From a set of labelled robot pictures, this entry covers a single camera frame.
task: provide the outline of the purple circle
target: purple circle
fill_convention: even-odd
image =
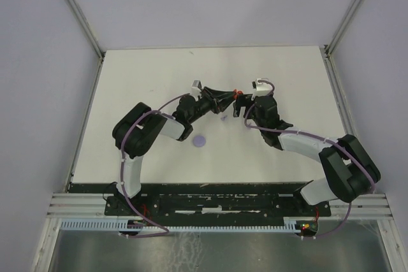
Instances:
[[[202,135],[197,135],[193,138],[193,145],[200,148],[205,145],[205,137]]]

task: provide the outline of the robotic arm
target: robotic arm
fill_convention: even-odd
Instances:
[[[172,116],[155,113],[144,118],[139,123],[140,127],[131,131],[124,145],[126,160],[123,181],[128,196],[134,197],[141,189],[140,171],[143,156],[157,136],[162,134],[178,141],[184,141],[193,131],[192,123],[209,111],[220,113],[233,103],[234,117],[239,117],[240,110],[244,107],[244,116],[252,119],[258,127],[280,131],[299,131],[292,124],[281,120],[277,102],[273,94],[270,94],[269,85],[263,83],[262,79],[257,79],[252,85],[254,92],[243,94],[236,90],[225,92],[208,87],[202,88],[200,81],[194,81],[192,90],[193,95],[198,96],[197,99],[194,96],[181,97]],[[138,103],[115,126],[112,134],[117,148],[121,148],[122,140],[129,128],[150,110],[146,104]],[[346,164],[347,157],[329,143],[295,132],[288,134],[261,131],[261,135],[266,144],[271,147],[296,152],[322,164],[326,178],[311,181],[295,192],[295,196],[307,204],[315,205],[332,199],[341,199],[350,203],[359,195],[369,191],[370,182],[367,177],[353,163]],[[380,180],[381,176],[377,167],[354,136],[345,135],[333,141],[336,141],[357,159],[375,183]]]

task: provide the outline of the purple wall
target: purple wall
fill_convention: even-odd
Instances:
[[[365,0],[335,52],[357,131],[408,247],[408,0]]]
[[[64,0],[0,0],[0,270],[29,271],[98,59]]]
[[[77,0],[105,49],[324,45],[351,0]]]

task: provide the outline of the purple cable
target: purple cable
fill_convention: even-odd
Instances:
[[[136,235],[136,236],[127,236],[127,237],[131,237],[131,238],[158,237],[158,236],[167,235],[170,231],[169,231],[166,227],[164,227],[164,226],[162,226],[162,225],[160,225],[160,224],[154,222],[153,220],[151,220],[151,219],[149,219],[149,218],[143,216],[143,214],[140,213],[140,212],[133,206],[132,202],[130,201],[130,198],[129,198],[129,196],[128,196],[126,190],[125,190],[125,185],[124,185],[124,181],[123,181],[123,177],[124,177],[124,166],[125,166],[125,160],[126,160],[126,155],[125,155],[124,147],[125,147],[126,140],[128,140],[128,137],[129,137],[129,135],[132,133],[133,129],[134,129],[144,118],[146,118],[147,116],[149,116],[149,115],[151,115],[151,114],[160,114],[160,113],[161,113],[160,111],[161,111],[165,106],[169,105],[169,104],[172,103],[173,101],[175,101],[175,100],[177,100],[177,99],[180,99],[181,97],[184,97],[184,96],[186,96],[186,95],[188,95],[188,94],[184,94],[184,95],[178,96],[178,97],[176,97],[176,98],[173,98],[172,100],[168,101],[167,103],[164,103],[164,104],[162,105],[162,107],[160,107],[157,111],[156,111],[156,110],[151,110],[151,111],[148,111],[147,113],[144,113],[141,117],[139,117],[139,118],[134,122],[134,124],[130,127],[130,129],[129,129],[129,130],[127,131],[127,133],[125,134],[125,137],[123,137],[122,144],[120,145],[120,152],[121,152],[121,154],[122,154],[122,161],[120,162],[120,185],[122,186],[123,196],[124,196],[124,198],[125,198],[125,200],[126,200],[126,202],[127,202],[127,205],[129,205],[129,207],[130,207],[139,217],[141,217],[144,221],[146,221],[146,222],[148,222],[148,223],[150,223],[150,224],[152,224],[152,225],[154,225],[154,226],[156,226],[156,227],[158,227],[158,228],[164,230],[164,232],[161,232],[161,233],[153,233],[153,234],[145,234],[145,235]]]
[[[267,80],[259,80],[258,82],[267,83],[267,84],[269,84],[269,85],[272,86],[272,90],[270,91],[270,93],[269,93],[268,95],[273,94],[273,92],[275,91],[275,85],[274,85],[272,82],[269,82],[269,81],[267,81]],[[336,143],[336,142],[334,142],[334,141],[332,141],[332,140],[328,140],[328,139],[326,139],[326,138],[324,138],[324,137],[321,137],[321,136],[318,136],[318,135],[315,135],[315,134],[312,134],[312,133],[308,133],[308,132],[293,131],[293,130],[267,129],[266,127],[258,127],[258,126],[256,126],[256,125],[249,125],[249,124],[247,123],[248,116],[249,116],[250,112],[253,110],[254,107],[255,107],[255,104],[253,104],[253,105],[249,108],[247,114],[245,115],[244,124],[245,124],[246,127],[251,128],[251,129],[257,129],[257,130],[260,130],[260,131],[266,131],[266,132],[275,132],[275,133],[284,133],[284,134],[285,134],[285,133],[286,133],[286,134],[300,134],[300,135],[304,135],[304,136],[307,136],[307,137],[310,137],[310,138],[317,139],[317,140],[319,140],[319,141],[327,142],[327,143],[333,145],[335,148],[339,149],[344,155],[346,155],[346,156],[350,159],[350,161],[351,161],[353,164],[355,164],[355,165],[358,167],[359,170],[361,170],[361,172],[365,175],[365,177],[367,178],[367,180],[370,182],[370,185],[371,185],[370,191],[371,191],[371,193],[373,193],[373,192],[375,191],[375,183],[374,183],[372,177],[371,177],[371,176],[369,175],[369,173],[367,172],[367,170],[364,169],[363,165],[361,165],[349,152],[346,151],[345,148],[343,148],[342,146],[340,146],[338,143]],[[344,225],[346,224],[347,219],[348,219],[349,216],[350,216],[350,211],[351,211],[351,203],[349,203],[349,208],[348,208],[348,210],[347,210],[347,213],[346,213],[346,215],[345,215],[343,221],[342,221],[336,228],[332,229],[331,231],[328,231],[327,233],[320,234],[319,236],[315,236],[315,237],[313,237],[312,239],[317,238],[317,237],[322,238],[322,237],[328,236],[328,235],[330,235],[330,234],[333,234],[333,233],[337,232],[337,231],[340,230],[341,228],[343,228]]]

